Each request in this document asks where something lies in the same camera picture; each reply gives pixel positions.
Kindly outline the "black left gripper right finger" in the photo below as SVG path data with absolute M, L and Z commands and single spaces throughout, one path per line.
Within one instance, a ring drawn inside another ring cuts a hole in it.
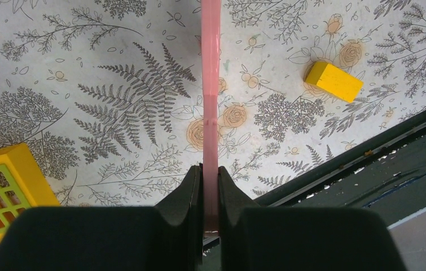
M 358 208 L 262 207 L 218 170 L 223 270 L 405 270 L 379 215 Z

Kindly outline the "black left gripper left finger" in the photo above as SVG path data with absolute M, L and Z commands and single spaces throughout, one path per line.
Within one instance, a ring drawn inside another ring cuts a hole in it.
M 154 206 L 34 207 L 0 242 L 0 270 L 196 270 L 201 165 Z

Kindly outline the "pink hand brush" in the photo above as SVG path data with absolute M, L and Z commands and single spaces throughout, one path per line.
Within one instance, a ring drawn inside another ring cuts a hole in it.
M 221 1 L 201 1 L 204 233 L 219 233 L 218 83 Z

